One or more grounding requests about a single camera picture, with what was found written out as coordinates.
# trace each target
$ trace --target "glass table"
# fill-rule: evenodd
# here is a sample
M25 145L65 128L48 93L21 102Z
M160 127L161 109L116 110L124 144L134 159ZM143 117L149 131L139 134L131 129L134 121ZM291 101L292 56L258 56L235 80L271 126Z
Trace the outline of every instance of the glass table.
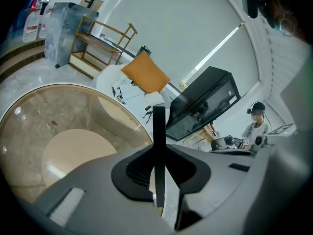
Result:
M29 202L77 166L152 144L119 102L79 85L53 84L18 99L0 122L0 165Z

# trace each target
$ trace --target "black headset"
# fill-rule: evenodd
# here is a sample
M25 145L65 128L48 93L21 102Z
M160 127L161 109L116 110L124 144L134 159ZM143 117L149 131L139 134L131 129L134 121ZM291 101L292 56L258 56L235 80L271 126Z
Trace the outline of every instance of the black headset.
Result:
M250 108L248 108L247 111L246 111L247 114L251 114L251 113L252 113L251 107L252 107L255 103L261 103L261 102L256 101L256 102L254 102L253 104L251 104ZM269 119L268 119L268 116L266 116L265 113L264 113L264 116L267 118L267 120L268 120L268 122L269 122L270 129L273 130L273 129L272 129L272 125L271 125L271 123L270 123L270 121L269 121Z

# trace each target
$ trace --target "beige round seat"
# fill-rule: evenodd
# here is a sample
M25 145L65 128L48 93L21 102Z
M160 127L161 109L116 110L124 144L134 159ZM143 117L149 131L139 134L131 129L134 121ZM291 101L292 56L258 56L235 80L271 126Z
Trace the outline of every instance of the beige round seat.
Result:
M57 134L42 156L42 173L47 187L81 164L116 153L115 148L97 133L72 129Z

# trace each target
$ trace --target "headphones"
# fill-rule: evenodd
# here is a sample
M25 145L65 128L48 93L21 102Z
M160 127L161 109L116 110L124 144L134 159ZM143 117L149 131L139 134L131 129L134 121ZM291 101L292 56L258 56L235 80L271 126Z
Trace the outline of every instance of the headphones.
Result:
M251 107L252 107L255 103L261 103L261 102L256 101L256 102L254 102L253 104L251 104L250 108L248 108L247 111L246 111L247 114L251 114L251 113L252 113Z

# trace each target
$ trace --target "wooden shelf frame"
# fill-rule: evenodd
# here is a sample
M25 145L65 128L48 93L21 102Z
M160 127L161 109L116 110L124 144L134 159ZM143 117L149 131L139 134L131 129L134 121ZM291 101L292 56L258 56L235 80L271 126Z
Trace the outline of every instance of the wooden shelf frame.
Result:
M80 27L81 27L81 25L82 25L84 20L88 20L88 21L92 22L91 27L89 28L89 31L86 34L85 33L79 33ZM101 39L99 39L99 38L97 38L97 37L95 37L95 36L90 34L94 24L99 24L101 26L104 26L104 27L106 27L106 28L108 28L108 29L110 29L110 30L112 30L112 31L114 31L114 32L116 32L116 33L121 35L121 38L120 38L120 40L118 41L118 43L116 44L115 47L109 45L108 43L106 43L106 42L102 41ZM132 30L133 33L132 33L132 35L129 36L127 34L129 33L130 30ZM115 28L113 28L113 27L111 27L111 26L109 26L107 24L104 24L104 23L101 23L101 22L99 22L97 20L94 20L94 19L91 19L91 18L83 16L82 20L80 21L79 26L78 26L78 28L76 30L76 34L75 34L75 37L74 37L74 40L73 40L73 43L72 43L72 48L71 48L71 52L70 52L70 55L69 55L69 58L68 58L68 62L70 63L71 55L76 53L76 52L78 52L78 51L74 52L73 49L74 49L74 46L75 46L76 39L79 38L79 39L81 39L82 41L84 41L86 43L86 47L82 51L83 56L82 56L82 58L79 58L81 61L85 61L84 60L84 56L85 56L85 53L87 53L88 55L92 56L93 58L95 58L99 62L101 62L104 65L108 66L108 65L110 65L114 55L118 54L119 56L118 56L118 58L116 60L116 63L115 63L115 64L118 64L118 61L120 60L120 58L122 56L122 53L124 52L124 50L128 46L129 42L132 40L134 35L136 35L136 34L138 34L138 32L135 29L135 27L132 25L132 23L128 23L128 27L127 27L126 31L122 32L122 31L119 31L119 30L117 30L117 29L115 29ZM121 44L121 42L123 41L124 38L128 39L128 41L126 42L126 44L125 44L125 46L123 48L119 49L119 47L120 47L119 45ZM109 61L106 63L103 60L100 60L99 58L97 58L94 55L92 55L89 52L87 52L86 49L87 49L88 45L94 46L94 47L96 47L98 49L101 49L103 51L106 51L106 52L110 53Z

